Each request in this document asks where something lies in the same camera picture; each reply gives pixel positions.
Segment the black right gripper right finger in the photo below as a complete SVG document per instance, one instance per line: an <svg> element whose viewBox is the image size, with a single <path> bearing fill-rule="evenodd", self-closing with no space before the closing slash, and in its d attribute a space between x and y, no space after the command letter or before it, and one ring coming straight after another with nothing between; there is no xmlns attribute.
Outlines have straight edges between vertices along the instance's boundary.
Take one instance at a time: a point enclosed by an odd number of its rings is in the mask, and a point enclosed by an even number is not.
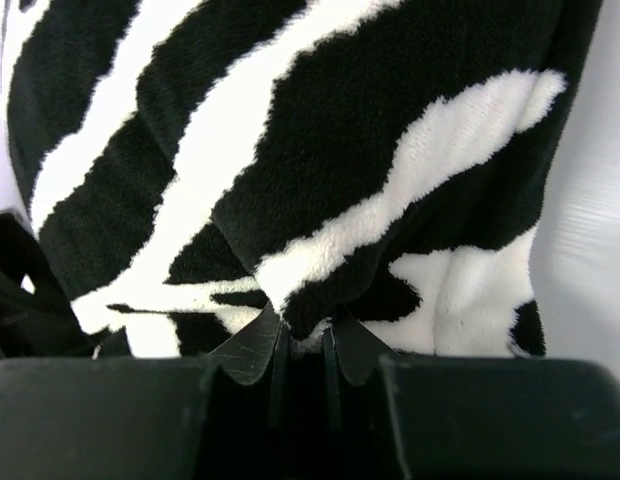
<svg viewBox="0 0 620 480"><path fill-rule="evenodd" d="M340 306L328 322L322 345L328 431L365 428L369 410L366 384L385 353L385 343Z"/></svg>

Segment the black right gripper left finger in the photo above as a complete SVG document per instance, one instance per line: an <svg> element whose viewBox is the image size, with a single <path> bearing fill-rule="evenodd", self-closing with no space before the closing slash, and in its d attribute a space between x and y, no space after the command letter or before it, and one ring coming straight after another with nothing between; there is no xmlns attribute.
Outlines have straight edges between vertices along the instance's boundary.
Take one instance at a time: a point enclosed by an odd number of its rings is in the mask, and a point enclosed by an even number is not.
<svg viewBox="0 0 620 480"><path fill-rule="evenodd" d="M273 306L267 303L254 320L213 350L211 356L236 384L266 386L266 425L279 429L284 417L289 328Z"/></svg>

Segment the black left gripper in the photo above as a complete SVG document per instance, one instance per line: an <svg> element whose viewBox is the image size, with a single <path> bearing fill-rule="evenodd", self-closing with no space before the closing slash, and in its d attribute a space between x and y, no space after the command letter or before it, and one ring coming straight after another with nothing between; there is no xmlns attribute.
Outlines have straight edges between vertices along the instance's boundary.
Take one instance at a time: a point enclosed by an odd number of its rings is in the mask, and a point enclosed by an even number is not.
<svg viewBox="0 0 620 480"><path fill-rule="evenodd" d="M39 244L11 212L0 212L0 360L87 357L82 332Z"/></svg>

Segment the zebra and grey plush pillowcase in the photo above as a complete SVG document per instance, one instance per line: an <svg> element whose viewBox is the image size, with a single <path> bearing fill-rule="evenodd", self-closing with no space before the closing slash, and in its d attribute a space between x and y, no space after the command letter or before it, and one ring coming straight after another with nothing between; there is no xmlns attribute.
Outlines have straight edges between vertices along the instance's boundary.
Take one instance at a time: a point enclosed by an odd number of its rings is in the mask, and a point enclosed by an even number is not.
<svg viewBox="0 0 620 480"><path fill-rule="evenodd" d="M9 1L42 356L209 352L272 307L541 357L530 254L598 1Z"/></svg>

